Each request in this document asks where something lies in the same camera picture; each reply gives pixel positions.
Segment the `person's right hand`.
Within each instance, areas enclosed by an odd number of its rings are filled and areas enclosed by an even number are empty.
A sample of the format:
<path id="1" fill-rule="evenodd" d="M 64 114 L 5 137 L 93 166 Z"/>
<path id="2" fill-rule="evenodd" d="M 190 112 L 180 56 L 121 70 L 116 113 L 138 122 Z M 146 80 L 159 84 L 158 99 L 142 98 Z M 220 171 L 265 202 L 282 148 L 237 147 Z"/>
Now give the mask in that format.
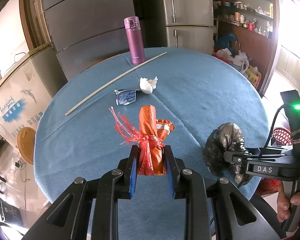
<path id="1" fill-rule="evenodd" d="M 296 193 L 290 199 L 288 199 L 284 193 L 284 187 L 282 181 L 278 184 L 278 197 L 277 197 L 277 220 L 283 222 L 290 217 L 290 204 L 300 206 L 300 192 Z"/>

